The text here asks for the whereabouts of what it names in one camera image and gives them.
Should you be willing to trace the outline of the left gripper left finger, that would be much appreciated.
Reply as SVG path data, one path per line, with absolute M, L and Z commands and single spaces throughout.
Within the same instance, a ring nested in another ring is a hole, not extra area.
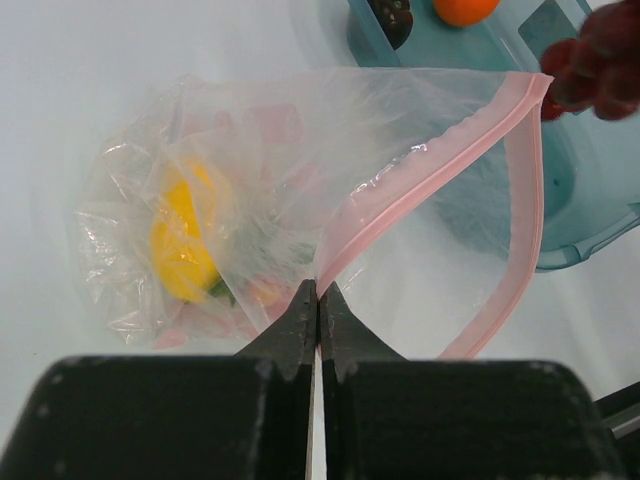
M 35 385 L 5 479 L 305 479 L 318 299 L 231 356 L 85 356 Z

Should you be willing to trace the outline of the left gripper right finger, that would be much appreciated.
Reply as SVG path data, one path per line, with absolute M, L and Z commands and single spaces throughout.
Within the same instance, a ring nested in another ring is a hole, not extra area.
M 331 479 L 635 479 L 586 387 L 541 360 L 411 361 L 337 286 L 318 304 Z

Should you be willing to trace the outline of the red cherries with green leaves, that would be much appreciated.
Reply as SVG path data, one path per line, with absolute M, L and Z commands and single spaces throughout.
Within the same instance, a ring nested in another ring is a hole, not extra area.
M 263 307 L 283 299 L 306 278 L 316 251 L 309 234 L 272 223 L 245 226 L 224 246 L 225 272 L 207 294 L 232 306 L 241 295 Z

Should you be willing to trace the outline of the yellow mango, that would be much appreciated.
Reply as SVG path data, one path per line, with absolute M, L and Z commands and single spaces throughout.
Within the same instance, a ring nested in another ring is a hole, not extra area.
M 184 174 L 171 166 L 163 179 L 160 200 L 149 233 L 151 266 L 175 298 L 201 303 L 220 281 L 205 246 Z

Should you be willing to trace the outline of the clear zip bag red dots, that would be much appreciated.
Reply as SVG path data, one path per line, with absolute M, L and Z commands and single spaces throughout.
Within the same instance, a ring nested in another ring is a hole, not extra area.
M 256 338 L 311 280 L 412 358 L 475 356 L 515 309 L 544 224 L 540 73 L 338 68 L 267 82 L 182 78 L 102 146 L 76 211 L 96 318 L 122 341 Z M 316 245 L 275 304 L 183 302 L 151 266 L 169 167 L 219 274 L 225 242 L 276 224 Z

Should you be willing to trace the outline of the teal transparent plastic tray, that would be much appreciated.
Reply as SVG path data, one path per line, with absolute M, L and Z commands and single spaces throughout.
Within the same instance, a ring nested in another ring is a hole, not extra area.
M 394 50 L 369 1 L 350 2 L 347 41 L 363 67 L 535 71 L 544 50 L 576 35 L 585 1 L 502 1 L 482 22 L 446 25 L 429 1 L 410 1 L 413 28 Z M 545 220 L 540 272 L 586 261 L 639 225 L 639 119 L 590 112 L 542 127 Z

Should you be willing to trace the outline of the purple grape bunch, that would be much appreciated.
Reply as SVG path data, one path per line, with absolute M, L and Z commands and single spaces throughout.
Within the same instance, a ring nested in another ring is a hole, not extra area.
M 553 78 L 541 118 L 591 110 L 605 121 L 639 111 L 639 3 L 616 1 L 586 17 L 574 39 L 549 46 L 540 69 Z

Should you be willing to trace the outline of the dark brown round fruit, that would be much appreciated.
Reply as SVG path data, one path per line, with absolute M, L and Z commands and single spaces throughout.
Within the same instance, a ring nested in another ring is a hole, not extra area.
M 408 39 L 413 28 L 413 15 L 409 0 L 369 1 L 378 24 L 394 50 Z

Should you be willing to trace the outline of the orange fruit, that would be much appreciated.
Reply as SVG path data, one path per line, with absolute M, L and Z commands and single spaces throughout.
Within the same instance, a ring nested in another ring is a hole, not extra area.
M 465 28 L 488 18 L 499 0 L 434 0 L 438 17 L 449 26 Z

